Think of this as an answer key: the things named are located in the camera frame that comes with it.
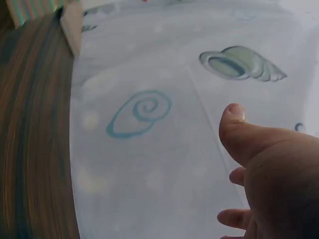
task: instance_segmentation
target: hand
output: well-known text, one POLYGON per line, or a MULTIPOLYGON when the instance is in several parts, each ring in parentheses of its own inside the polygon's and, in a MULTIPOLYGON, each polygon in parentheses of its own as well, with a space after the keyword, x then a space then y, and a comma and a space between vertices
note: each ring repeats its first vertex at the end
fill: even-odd
POLYGON ((319 139, 248 124, 238 104, 225 109, 219 136, 242 165, 230 181, 245 187, 251 208, 217 216, 224 225, 246 230, 243 237, 223 239, 318 239, 319 139))

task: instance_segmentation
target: wood grain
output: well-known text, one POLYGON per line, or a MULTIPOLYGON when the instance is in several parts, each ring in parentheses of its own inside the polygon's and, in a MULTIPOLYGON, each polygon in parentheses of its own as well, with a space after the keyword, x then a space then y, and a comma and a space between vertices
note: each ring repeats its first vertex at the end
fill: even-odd
POLYGON ((69 158, 73 57, 58 15, 0 40, 1 239, 80 238, 69 158))
POLYGON ((5 0, 0 0, 0 40, 9 31, 14 30, 14 24, 5 0))

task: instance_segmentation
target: white fabric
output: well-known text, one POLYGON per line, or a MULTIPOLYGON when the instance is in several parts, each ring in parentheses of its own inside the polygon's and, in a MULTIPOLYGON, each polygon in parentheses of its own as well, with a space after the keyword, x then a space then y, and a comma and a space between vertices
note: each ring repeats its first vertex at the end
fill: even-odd
POLYGON ((216 219, 247 206, 228 179, 238 165, 218 139, 229 103, 244 105, 251 123, 319 132, 318 26, 254 2, 126 2, 85 16, 96 28, 83 33, 70 119, 82 239, 243 234, 216 219), (253 50, 287 77, 226 79, 201 64, 201 53, 231 46, 253 50))

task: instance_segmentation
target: seashell print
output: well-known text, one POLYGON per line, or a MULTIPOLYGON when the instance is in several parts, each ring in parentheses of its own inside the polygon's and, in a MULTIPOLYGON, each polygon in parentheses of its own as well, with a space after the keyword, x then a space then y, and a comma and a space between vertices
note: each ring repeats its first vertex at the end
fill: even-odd
POLYGON ((156 90, 134 94, 115 113, 106 128, 113 138, 131 138, 148 132, 154 124, 167 116, 171 100, 156 90))
POLYGON ((206 70, 225 79, 253 78, 261 82, 275 82, 287 77, 275 64, 243 46, 228 47, 221 52, 203 52, 199 61, 206 70))

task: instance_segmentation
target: finger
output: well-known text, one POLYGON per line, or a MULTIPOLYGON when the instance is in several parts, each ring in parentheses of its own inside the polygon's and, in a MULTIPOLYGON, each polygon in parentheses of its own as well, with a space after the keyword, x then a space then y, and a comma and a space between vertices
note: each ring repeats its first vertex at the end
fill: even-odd
POLYGON ((247 227, 247 230, 245 232, 245 238, 246 239, 256 239, 256 238, 261 238, 258 237, 258 233, 257 233, 257 224, 255 222, 255 220, 250 220, 249 225, 247 227))
POLYGON ((220 223, 232 227, 246 230, 251 219, 250 210, 228 209, 218 214, 220 223))
POLYGON ((229 237, 229 236, 224 236, 221 239, 244 239, 244 237, 229 237))
POLYGON ((245 121, 244 108, 230 104, 219 125, 219 137, 229 154, 242 166, 263 150, 298 134, 292 130, 267 128, 245 121))
POLYGON ((246 168, 239 167, 232 171, 229 175, 229 179, 232 183, 244 186, 244 175, 245 175, 246 168))

